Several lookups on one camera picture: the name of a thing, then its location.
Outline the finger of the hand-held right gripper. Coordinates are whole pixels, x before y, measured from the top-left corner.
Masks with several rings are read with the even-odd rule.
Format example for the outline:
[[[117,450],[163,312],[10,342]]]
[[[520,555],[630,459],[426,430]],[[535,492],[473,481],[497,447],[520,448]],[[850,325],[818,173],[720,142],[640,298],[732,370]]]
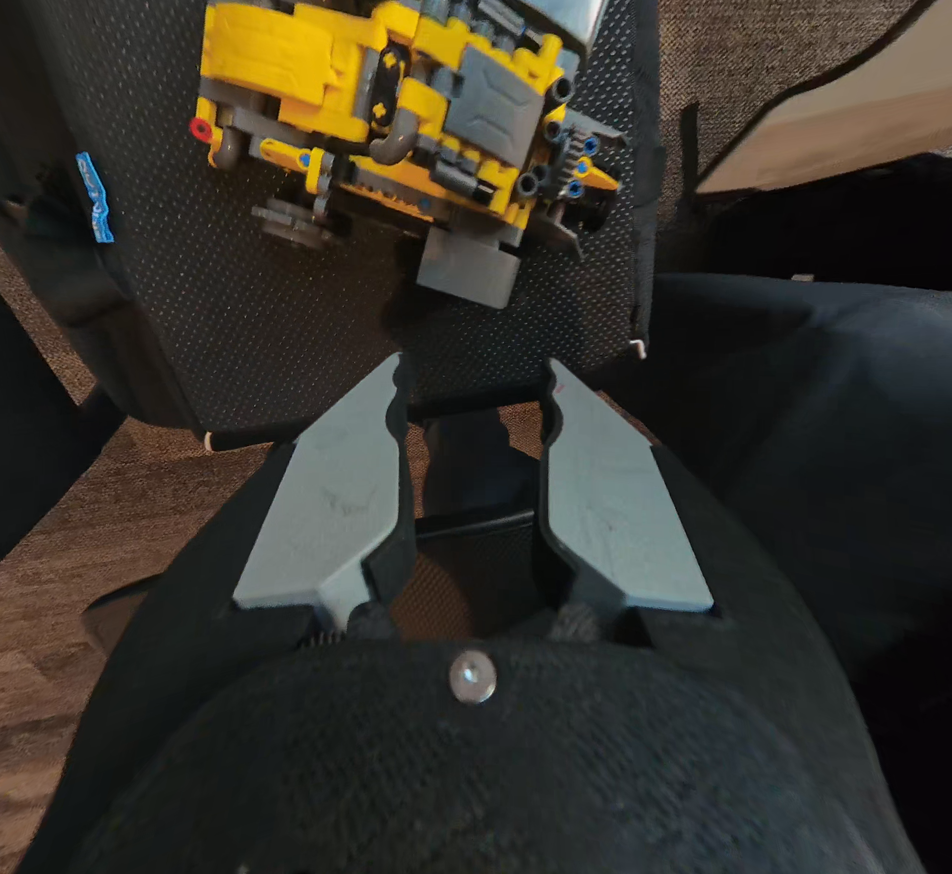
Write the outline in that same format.
[[[950,147],[951,0],[917,0],[851,59],[768,100],[694,192],[787,189]]]

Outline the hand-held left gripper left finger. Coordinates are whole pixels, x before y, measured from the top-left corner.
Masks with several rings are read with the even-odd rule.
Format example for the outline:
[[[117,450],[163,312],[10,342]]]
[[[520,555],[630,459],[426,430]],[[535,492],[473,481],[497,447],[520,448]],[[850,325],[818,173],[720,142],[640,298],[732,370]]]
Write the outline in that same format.
[[[297,438],[233,591],[243,610],[304,606],[323,630],[389,604],[416,559],[406,449],[410,369],[396,352]]]

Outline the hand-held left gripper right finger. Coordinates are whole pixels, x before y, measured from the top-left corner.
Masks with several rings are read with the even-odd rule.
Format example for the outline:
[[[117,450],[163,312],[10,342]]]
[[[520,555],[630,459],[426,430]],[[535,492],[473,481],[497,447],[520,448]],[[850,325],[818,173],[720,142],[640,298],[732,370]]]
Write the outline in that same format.
[[[535,575],[555,618],[564,628],[715,620],[651,441],[561,361],[544,368]]]

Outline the yellow toy brick vehicle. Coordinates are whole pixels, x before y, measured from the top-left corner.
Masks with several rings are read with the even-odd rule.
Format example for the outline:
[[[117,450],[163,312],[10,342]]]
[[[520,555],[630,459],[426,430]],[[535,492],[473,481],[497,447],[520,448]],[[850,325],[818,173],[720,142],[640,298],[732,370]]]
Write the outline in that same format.
[[[312,249],[424,237],[417,283],[506,307],[525,235],[581,256],[625,134],[571,105],[608,0],[207,0],[192,136],[300,177],[253,209]]]

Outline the person's dark trousers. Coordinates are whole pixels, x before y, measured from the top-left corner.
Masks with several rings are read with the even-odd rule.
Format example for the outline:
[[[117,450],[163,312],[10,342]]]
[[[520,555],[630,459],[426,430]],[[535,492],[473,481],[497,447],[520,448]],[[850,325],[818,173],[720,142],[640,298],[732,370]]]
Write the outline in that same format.
[[[950,872],[950,291],[662,274],[619,378],[802,595],[925,870]]]

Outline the black mesh office chair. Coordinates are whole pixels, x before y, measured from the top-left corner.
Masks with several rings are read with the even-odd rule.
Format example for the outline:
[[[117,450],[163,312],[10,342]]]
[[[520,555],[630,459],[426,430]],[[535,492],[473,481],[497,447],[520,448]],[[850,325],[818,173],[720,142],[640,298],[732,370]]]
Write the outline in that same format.
[[[237,445],[316,418],[396,351],[416,408],[521,400],[560,359],[606,387],[649,344],[663,172],[658,0],[608,0],[578,110],[624,131],[581,258],[529,237],[502,310],[415,282],[422,239],[261,232],[290,173],[187,132],[205,0],[2,0],[2,253],[126,413]]]

